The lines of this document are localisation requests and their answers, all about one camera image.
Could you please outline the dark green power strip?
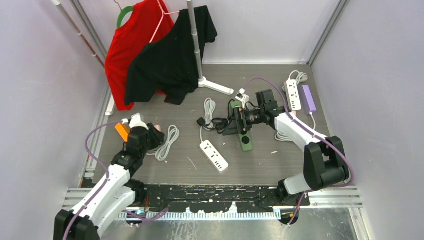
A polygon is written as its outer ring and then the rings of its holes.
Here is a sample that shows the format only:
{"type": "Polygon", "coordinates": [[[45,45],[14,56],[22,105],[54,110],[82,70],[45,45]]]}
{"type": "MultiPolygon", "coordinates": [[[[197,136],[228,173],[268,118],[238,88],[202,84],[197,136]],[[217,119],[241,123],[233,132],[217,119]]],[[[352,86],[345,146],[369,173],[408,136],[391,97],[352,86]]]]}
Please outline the dark green power strip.
{"type": "Polygon", "coordinates": [[[246,111],[242,108],[242,103],[238,100],[233,101],[230,106],[233,115],[231,129],[239,137],[240,148],[243,152],[252,151],[251,128],[248,127],[246,111]]]}

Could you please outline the orange power strip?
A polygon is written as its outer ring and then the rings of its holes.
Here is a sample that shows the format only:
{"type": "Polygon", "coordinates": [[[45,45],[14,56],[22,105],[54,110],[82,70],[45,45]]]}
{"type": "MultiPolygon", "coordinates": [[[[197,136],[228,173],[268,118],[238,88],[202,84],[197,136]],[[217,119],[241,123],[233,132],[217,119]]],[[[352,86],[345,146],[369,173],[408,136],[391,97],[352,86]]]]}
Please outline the orange power strip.
{"type": "Polygon", "coordinates": [[[128,137],[129,137],[129,133],[131,131],[130,128],[129,128],[129,126],[127,126],[126,123],[119,122],[119,123],[117,123],[114,126],[114,128],[117,131],[117,133],[120,135],[120,137],[122,138],[122,140],[124,142],[127,142],[128,141],[128,137]]]}

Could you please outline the white power strip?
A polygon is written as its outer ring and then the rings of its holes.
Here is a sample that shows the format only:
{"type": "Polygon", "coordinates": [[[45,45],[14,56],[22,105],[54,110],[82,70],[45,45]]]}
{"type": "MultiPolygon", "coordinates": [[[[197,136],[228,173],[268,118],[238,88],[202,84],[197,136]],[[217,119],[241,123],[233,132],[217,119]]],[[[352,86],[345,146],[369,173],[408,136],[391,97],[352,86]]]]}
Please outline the white power strip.
{"type": "Polygon", "coordinates": [[[284,83],[284,89],[289,109],[292,111],[300,111],[302,109],[302,105],[297,82],[294,79],[288,79],[284,83]]]}
{"type": "Polygon", "coordinates": [[[202,141],[199,147],[203,154],[208,158],[208,160],[219,173],[223,173],[228,169],[228,162],[224,159],[224,157],[219,153],[219,151],[209,140],[202,141]]]}

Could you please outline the purple power strip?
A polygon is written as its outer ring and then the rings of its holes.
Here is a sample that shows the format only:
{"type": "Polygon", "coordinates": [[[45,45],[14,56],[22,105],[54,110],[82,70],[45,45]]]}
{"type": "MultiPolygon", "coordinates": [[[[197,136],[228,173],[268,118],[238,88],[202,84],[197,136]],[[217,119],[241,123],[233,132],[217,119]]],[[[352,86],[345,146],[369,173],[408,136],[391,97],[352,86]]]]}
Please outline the purple power strip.
{"type": "Polygon", "coordinates": [[[317,108],[310,87],[308,85],[301,85],[299,96],[304,112],[307,115],[313,115],[317,111],[317,108]]]}

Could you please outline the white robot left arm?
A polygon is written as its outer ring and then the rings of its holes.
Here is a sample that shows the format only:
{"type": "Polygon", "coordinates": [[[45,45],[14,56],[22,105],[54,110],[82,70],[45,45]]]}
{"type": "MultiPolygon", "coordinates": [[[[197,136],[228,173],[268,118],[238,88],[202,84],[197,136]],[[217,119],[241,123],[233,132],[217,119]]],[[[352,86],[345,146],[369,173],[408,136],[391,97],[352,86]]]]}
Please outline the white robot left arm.
{"type": "Polygon", "coordinates": [[[113,157],[105,175],[71,210],[60,210],[54,220],[55,240],[99,240],[128,206],[146,200],[144,183],[132,177],[147,153],[161,146],[165,134],[159,125],[140,123],[130,129],[122,149],[113,157]]]}

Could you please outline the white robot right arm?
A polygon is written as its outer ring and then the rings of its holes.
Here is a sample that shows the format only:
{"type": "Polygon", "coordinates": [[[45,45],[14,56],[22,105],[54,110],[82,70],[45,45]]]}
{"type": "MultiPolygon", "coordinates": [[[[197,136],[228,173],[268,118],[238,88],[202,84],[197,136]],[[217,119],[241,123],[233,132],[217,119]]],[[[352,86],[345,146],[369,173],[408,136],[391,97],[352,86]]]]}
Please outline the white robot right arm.
{"type": "Polygon", "coordinates": [[[304,153],[302,172],[278,182],[276,194],[281,204],[291,205],[298,194],[319,191],[353,176],[338,137],[327,137],[300,121],[278,105],[270,89],[256,93],[258,106],[254,109],[247,108],[249,99],[245,89],[240,89],[234,106],[229,107],[228,125],[222,135],[239,135],[241,144],[248,145],[247,134],[252,126],[266,124],[285,134],[304,153]]]}

